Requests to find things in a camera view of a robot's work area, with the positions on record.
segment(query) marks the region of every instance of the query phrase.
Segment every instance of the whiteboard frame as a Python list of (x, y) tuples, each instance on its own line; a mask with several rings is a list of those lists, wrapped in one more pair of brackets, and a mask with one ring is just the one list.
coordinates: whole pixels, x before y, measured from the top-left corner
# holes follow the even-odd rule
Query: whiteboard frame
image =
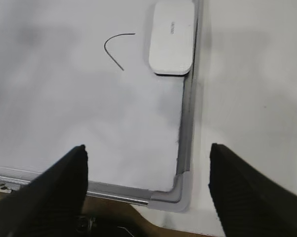
[[(88, 196), (118, 200), (131, 204), (145, 205), (148, 208), (175, 212), (183, 211), (189, 205), (192, 183), (190, 161), (192, 156), (193, 118), (196, 84), (198, 81), (203, 0), (193, 0), (193, 2), (195, 4), (194, 57), (193, 65), (189, 74), (186, 75), (184, 82), (177, 169), (172, 190), (169, 192), (150, 191), (90, 181), (87, 191)], [(0, 166), (0, 181), (4, 182), (26, 185), (38, 175), (40, 174), (36, 172)]]

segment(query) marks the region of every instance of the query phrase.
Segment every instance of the floor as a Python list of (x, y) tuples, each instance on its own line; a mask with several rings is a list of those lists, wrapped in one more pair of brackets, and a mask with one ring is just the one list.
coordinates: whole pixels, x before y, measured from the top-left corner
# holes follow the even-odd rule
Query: floor
[(87, 197), (82, 212), (95, 217), (135, 224), (149, 237), (206, 237), (157, 227), (142, 217), (131, 205), (118, 201)]

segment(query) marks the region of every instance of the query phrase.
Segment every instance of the whiteboard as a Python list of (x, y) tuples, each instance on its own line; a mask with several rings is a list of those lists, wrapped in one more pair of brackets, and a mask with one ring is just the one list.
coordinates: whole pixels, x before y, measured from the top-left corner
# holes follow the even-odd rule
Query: whiteboard
[[(168, 191), (184, 78), (148, 65), (155, 0), (0, 0), (0, 166), (86, 145), (89, 180)], [(106, 54), (110, 54), (124, 71)]]

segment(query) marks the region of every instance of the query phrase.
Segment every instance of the white eraser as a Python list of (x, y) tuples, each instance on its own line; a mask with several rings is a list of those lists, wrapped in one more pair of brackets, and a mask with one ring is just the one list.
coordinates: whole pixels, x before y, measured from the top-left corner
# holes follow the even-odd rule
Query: white eraser
[(188, 0), (158, 2), (155, 6), (149, 65), (156, 74), (184, 75), (193, 60), (194, 4)]

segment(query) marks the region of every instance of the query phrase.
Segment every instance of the black marker line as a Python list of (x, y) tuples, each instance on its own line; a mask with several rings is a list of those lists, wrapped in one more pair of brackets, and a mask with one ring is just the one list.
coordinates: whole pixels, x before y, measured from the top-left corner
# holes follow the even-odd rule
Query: black marker line
[(132, 36), (132, 35), (135, 35), (135, 33), (126, 33), (126, 34), (119, 34), (119, 35), (115, 35), (115, 36), (112, 36), (110, 37), (108, 40), (106, 40), (105, 44), (104, 44), (104, 49), (105, 49), (105, 52), (108, 54), (108, 56), (118, 65), (118, 67), (121, 68), (121, 70), (124, 71), (123, 67), (117, 62), (117, 60), (114, 59), (114, 57), (112, 57), (112, 55), (108, 52), (107, 48), (106, 48), (106, 45), (108, 43), (108, 41), (110, 41), (111, 39), (115, 38), (115, 37), (118, 37), (118, 36)]

